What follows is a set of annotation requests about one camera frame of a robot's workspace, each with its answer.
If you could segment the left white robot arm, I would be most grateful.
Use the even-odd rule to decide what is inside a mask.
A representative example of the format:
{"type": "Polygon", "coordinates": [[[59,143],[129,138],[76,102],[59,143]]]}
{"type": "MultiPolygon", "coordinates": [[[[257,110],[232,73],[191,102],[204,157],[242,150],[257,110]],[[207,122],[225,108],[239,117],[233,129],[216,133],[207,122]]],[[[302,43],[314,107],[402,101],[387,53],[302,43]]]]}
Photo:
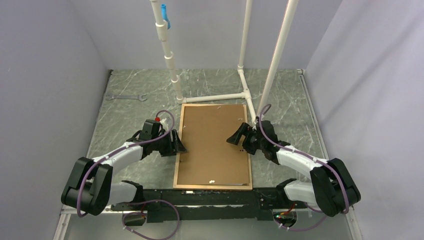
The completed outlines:
{"type": "Polygon", "coordinates": [[[173,124],[166,125],[158,117],[146,120],[142,129],[117,149],[98,157],[77,159],[61,203],[75,208],[80,217],[97,216],[107,206],[121,203],[131,210],[139,209],[145,201],[143,186],[130,180],[112,180],[115,174],[153,152],[159,152],[161,157],[187,152],[173,124]]]}

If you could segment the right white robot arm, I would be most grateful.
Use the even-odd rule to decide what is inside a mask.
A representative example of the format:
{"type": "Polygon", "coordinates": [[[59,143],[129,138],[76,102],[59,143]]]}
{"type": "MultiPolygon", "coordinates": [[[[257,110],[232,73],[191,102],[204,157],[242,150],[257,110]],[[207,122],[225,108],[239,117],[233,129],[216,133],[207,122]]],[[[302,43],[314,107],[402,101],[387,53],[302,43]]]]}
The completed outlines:
{"type": "Polygon", "coordinates": [[[276,186],[275,200],[282,208],[303,202],[328,217],[334,217],[361,200],[361,193],[341,159],[314,157],[280,141],[268,120],[262,120],[254,127],[243,122],[226,142],[241,144],[250,155],[260,150],[267,160],[289,167],[308,179],[304,182],[290,178],[276,186]]]}

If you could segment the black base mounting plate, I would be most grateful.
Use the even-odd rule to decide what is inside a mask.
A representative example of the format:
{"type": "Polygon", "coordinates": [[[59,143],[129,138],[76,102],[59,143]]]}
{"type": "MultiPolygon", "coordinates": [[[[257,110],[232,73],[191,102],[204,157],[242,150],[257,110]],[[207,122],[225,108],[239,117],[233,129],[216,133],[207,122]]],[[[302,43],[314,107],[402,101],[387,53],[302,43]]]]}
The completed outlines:
{"type": "Polygon", "coordinates": [[[256,219],[271,221],[272,214],[292,212],[306,206],[301,202],[284,200],[282,191],[275,187],[257,187],[252,190],[183,190],[146,189],[147,204],[129,206],[116,203],[112,211],[143,211],[148,223],[181,220],[256,219]]]}

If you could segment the grey metal wrench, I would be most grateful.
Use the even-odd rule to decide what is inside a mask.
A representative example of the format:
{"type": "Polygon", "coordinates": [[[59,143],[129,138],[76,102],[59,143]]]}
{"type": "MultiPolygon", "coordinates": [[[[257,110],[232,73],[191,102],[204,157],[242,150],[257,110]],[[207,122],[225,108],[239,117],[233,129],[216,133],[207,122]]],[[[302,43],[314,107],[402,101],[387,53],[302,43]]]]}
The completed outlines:
{"type": "Polygon", "coordinates": [[[104,97],[105,100],[111,101],[111,100],[137,100],[140,102],[144,102],[147,100],[145,94],[138,94],[138,95],[121,95],[121,94],[106,94],[104,97]]]}

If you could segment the blue nozzle on pipe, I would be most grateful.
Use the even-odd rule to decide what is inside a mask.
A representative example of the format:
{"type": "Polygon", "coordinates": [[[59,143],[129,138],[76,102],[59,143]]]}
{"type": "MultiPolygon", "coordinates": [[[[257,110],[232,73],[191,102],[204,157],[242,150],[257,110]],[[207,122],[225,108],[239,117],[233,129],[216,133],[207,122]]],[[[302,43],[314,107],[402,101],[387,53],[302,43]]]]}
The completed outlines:
{"type": "Polygon", "coordinates": [[[162,18],[167,23],[167,29],[169,30],[171,28],[171,23],[170,23],[170,20],[168,18],[167,5],[166,4],[161,4],[160,7],[161,7],[162,18]]]}

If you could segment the aluminium rail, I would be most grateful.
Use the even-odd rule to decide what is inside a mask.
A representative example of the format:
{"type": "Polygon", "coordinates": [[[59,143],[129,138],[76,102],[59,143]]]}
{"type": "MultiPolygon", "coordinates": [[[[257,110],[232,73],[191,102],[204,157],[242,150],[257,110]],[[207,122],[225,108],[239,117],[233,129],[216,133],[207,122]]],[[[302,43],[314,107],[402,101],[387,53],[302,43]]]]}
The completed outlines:
{"type": "Polygon", "coordinates": [[[175,220],[148,223],[140,211],[113,211],[107,206],[99,215],[79,217],[64,206],[56,240],[360,240],[362,234],[354,210],[327,217],[308,208],[290,212],[289,229],[272,220],[216,219],[175,220]]]}

